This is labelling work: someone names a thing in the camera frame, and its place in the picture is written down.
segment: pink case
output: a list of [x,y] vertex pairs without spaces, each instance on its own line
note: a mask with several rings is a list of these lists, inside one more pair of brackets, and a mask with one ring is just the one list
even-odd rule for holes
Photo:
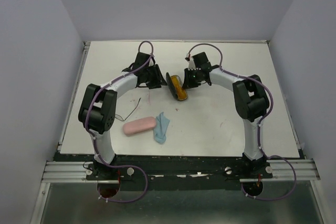
[[156,126],[156,119],[152,116],[128,122],[123,125],[125,135],[130,136],[138,132],[152,130]]

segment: wall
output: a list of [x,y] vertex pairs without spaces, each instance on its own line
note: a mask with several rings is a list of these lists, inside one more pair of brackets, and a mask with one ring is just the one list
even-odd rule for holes
[[271,39],[292,0],[62,0],[84,40]]
[[336,0],[294,0],[270,42],[300,143],[315,159],[334,215],[335,17]]
[[82,42],[61,0],[0,0],[0,218],[29,223]]

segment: cleaning cloth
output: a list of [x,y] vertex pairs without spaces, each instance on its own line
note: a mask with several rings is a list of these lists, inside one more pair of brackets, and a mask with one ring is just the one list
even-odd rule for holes
[[170,120],[163,115],[163,112],[156,117],[156,127],[153,129],[154,139],[160,144],[166,142],[166,132]]

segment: white table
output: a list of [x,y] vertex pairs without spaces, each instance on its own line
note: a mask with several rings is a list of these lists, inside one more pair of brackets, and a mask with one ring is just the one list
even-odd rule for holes
[[[78,111],[88,84],[102,84],[120,75],[122,69],[134,62],[139,41],[92,42],[80,78],[61,148],[62,154],[93,154],[91,139],[78,121]],[[154,55],[163,76],[166,72],[184,79],[184,60],[194,42],[154,41]],[[257,74],[274,96],[274,111],[264,122],[264,149],[268,155],[299,157],[292,127],[274,70],[267,44],[214,43],[223,54],[223,67],[229,71]],[[150,52],[144,45],[143,52]],[[205,51],[212,65],[219,63],[218,52],[207,46],[194,49]],[[128,121],[164,112],[170,119],[167,140],[157,143],[148,131],[127,137],[123,122],[115,120],[111,128],[113,149],[117,154],[178,155],[178,156],[241,156],[244,151],[243,121],[235,110],[233,94],[219,86],[202,85],[188,90],[188,99],[173,99],[168,87],[134,89],[117,101],[117,114],[127,116],[139,98],[138,108]]]

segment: metal frame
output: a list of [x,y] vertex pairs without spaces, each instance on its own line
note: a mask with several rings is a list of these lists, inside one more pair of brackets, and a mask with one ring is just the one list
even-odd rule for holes
[[[138,41],[138,40],[121,40],[121,41]],[[179,42],[212,42],[212,43],[254,43],[254,44],[267,44],[267,41],[260,40],[260,41],[250,41],[250,40],[244,40],[244,41],[197,41],[197,40],[153,40],[153,41],[179,41]],[[82,59],[80,62],[79,70],[77,73],[76,83],[74,86],[74,89],[72,91],[72,96],[70,100],[70,105],[67,111],[66,120],[64,123],[64,126],[62,128],[62,133],[59,139],[59,145],[57,148],[57,151],[61,150],[62,142],[65,136],[66,128],[68,126],[68,121],[70,118],[70,113],[72,110],[72,106],[74,104],[75,96],[77,93],[78,85],[81,79],[82,71],[86,62],[86,58],[89,52],[90,48],[90,41],[85,41],[84,43],[84,49],[82,54]],[[288,111],[288,106],[286,102],[286,97],[283,95],[283,99],[285,101],[286,110],[288,113],[288,117],[290,120],[290,124],[292,126],[292,130],[295,136],[295,140],[297,143],[298,149],[301,149],[294,125],[292,123],[292,118],[290,116],[290,113]],[[294,166],[296,173],[297,173],[297,180],[309,180],[311,181],[313,194],[316,199],[316,203],[318,206],[318,209],[320,210],[320,214],[322,217],[322,220],[325,224],[333,223],[333,217],[331,214],[331,211],[329,209],[329,206],[326,201],[326,197],[324,195],[320,176],[318,174],[316,165],[313,160],[310,159],[289,159],[289,162]],[[44,208],[46,205],[49,188],[51,183],[109,183],[114,184],[118,183],[117,180],[96,180],[96,181],[88,181],[86,180],[86,175],[88,170],[86,170],[83,167],[83,164],[88,162],[47,162],[46,167],[43,173],[41,186],[39,189],[39,193],[37,196],[37,200],[35,203],[32,219],[30,221],[31,224],[40,223],[43,217]],[[268,182],[276,182],[276,181],[292,181],[293,180],[293,174],[292,170],[286,164],[284,161],[281,160],[271,160],[269,161],[270,166],[272,168],[273,178],[271,179],[263,179],[263,181]],[[240,182],[255,182],[256,179],[241,179]]]

